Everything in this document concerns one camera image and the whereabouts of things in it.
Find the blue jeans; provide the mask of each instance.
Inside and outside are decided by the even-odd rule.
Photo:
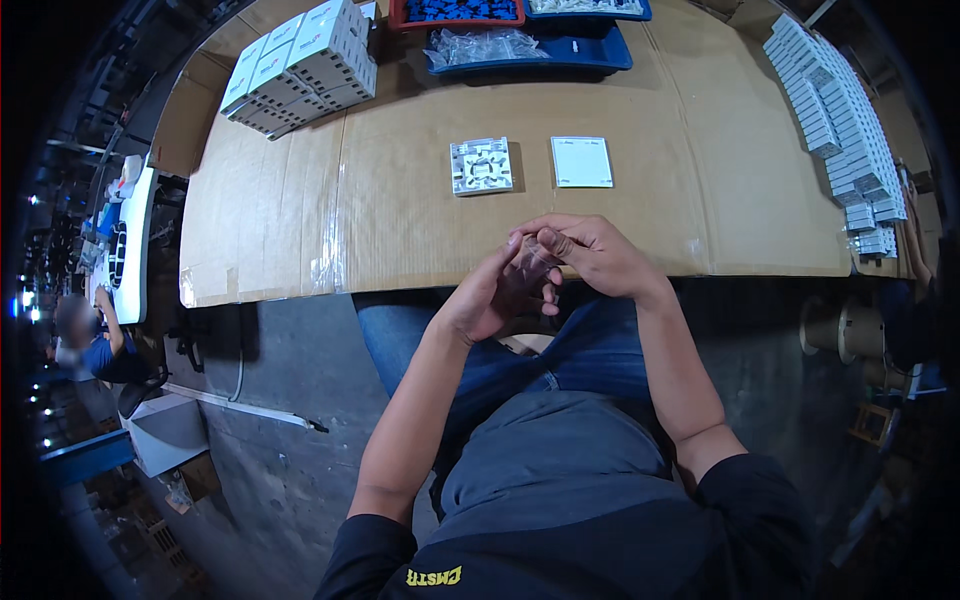
[[[441,298],[433,290],[374,292],[354,294],[353,304],[380,380],[393,396]],[[493,339],[470,350],[434,465],[435,509],[439,490],[470,433],[521,392],[595,392],[634,405],[642,413],[631,414],[637,419],[653,415],[633,301],[609,298],[573,282],[564,288],[560,309],[564,325],[539,356],[514,354]]]

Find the hand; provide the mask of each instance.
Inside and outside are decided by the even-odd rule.
[[[96,291],[93,292],[93,305],[104,310],[108,306],[112,306],[110,303],[110,294],[102,285],[98,285]]]
[[[515,232],[536,234],[545,249],[602,294],[633,298],[647,309],[674,297],[666,276],[599,215],[548,213],[514,228],[511,234]]]
[[[516,258],[523,236],[512,233],[510,240],[484,258],[457,286],[433,322],[450,327],[469,346],[486,340],[520,310],[536,308],[544,315],[556,315],[555,286],[563,276],[554,269],[542,286],[543,298],[530,297],[530,289],[516,285]]]

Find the clear plastic bag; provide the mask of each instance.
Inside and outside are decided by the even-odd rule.
[[[436,67],[486,60],[549,59],[538,41],[516,29],[454,34],[447,29],[430,34],[433,50],[424,50]]]

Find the concrete floor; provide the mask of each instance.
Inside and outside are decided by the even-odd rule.
[[[700,278],[678,285],[704,363],[740,440],[783,464],[815,515],[822,545],[841,538],[876,481],[876,449],[849,434],[864,396],[861,371],[837,356],[804,356],[800,302],[843,280]],[[231,305],[191,311],[209,328],[194,373],[167,340],[171,381],[230,396],[239,349],[239,401],[293,411],[328,430],[204,405],[222,492],[185,515],[143,483],[188,556],[210,576],[216,597],[306,598],[323,577],[343,521],[364,444],[387,396],[364,346],[349,296]],[[414,530],[436,519],[421,493]]]

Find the finger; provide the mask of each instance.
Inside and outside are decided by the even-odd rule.
[[[492,277],[496,279],[500,276],[507,265],[516,257],[520,251],[520,239],[523,236],[519,233],[511,233],[510,239],[503,246],[496,249],[496,252],[480,261],[477,268],[473,271],[480,277]]]
[[[550,273],[546,274],[546,277],[557,287],[564,285],[564,274],[560,269],[550,269]]]
[[[557,303],[557,296],[554,293],[553,283],[544,283],[541,295],[543,296],[544,302],[550,302],[551,304]]]
[[[543,313],[547,317],[555,317],[560,314],[560,308],[556,304],[545,302],[539,298],[528,298],[524,302],[524,308],[531,312]]]
[[[583,262],[589,256],[589,250],[577,244],[569,236],[552,228],[541,229],[537,234],[537,241],[551,254],[560,258],[574,269],[578,262]]]
[[[527,235],[528,233],[536,233],[543,228],[567,229],[583,222],[586,218],[586,215],[568,215],[561,212],[549,212],[516,226],[510,230],[510,233],[513,234],[519,231],[523,235]]]

